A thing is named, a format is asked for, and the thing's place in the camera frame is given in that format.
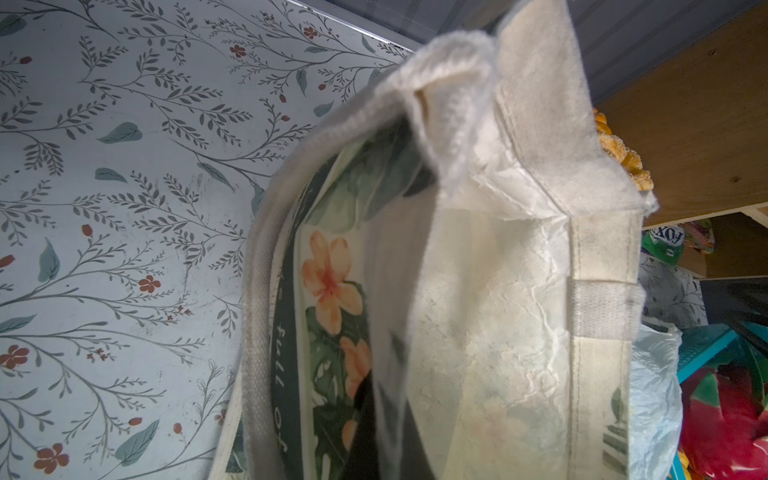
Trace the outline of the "cream canvas tote bag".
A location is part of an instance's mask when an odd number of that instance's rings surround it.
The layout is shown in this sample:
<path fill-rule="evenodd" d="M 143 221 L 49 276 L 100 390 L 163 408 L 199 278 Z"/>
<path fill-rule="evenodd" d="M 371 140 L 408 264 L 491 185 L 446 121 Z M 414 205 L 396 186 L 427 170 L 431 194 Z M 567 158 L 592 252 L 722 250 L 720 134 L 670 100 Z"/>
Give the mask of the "cream canvas tote bag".
<path fill-rule="evenodd" d="M 487 4 L 273 177 L 210 477 L 628 478 L 655 207 L 599 142 L 567 4 Z"/>

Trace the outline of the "white plastic grocery bag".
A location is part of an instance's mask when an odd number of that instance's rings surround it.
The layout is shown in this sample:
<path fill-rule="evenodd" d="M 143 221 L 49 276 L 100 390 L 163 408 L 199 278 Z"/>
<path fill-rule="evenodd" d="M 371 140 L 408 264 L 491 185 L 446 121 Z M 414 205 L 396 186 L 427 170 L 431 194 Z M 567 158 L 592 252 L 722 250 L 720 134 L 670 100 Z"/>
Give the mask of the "white plastic grocery bag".
<path fill-rule="evenodd" d="M 682 431 L 677 378 L 682 332 L 654 317 L 642 320 L 632 344 L 629 386 L 629 477 L 665 479 Z"/>

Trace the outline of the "teal plastic fruit basket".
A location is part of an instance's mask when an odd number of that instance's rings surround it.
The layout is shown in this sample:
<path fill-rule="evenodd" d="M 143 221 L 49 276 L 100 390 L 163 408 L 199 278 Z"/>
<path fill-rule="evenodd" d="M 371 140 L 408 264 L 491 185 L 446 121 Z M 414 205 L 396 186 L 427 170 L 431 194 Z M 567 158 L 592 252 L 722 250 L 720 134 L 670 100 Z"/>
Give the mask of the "teal plastic fruit basket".
<path fill-rule="evenodd" d="M 731 328 L 725 324 L 712 324 L 686 330 L 679 349 L 677 377 L 680 383 L 716 355 L 734 344 L 744 341 L 767 359 L 767 328 L 755 323 L 746 323 Z M 674 479 L 691 479 L 687 475 L 687 458 L 678 453 L 673 463 Z"/>

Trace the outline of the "pink dragon fruit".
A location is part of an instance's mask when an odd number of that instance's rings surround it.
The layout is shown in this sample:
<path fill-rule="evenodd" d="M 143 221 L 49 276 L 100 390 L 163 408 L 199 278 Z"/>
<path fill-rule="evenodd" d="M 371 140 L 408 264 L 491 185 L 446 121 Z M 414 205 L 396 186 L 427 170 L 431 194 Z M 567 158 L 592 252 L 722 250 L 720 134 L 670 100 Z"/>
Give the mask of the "pink dragon fruit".
<path fill-rule="evenodd" d="M 681 385 L 691 479 L 767 477 L 767 359 L 736 341 Z"/>

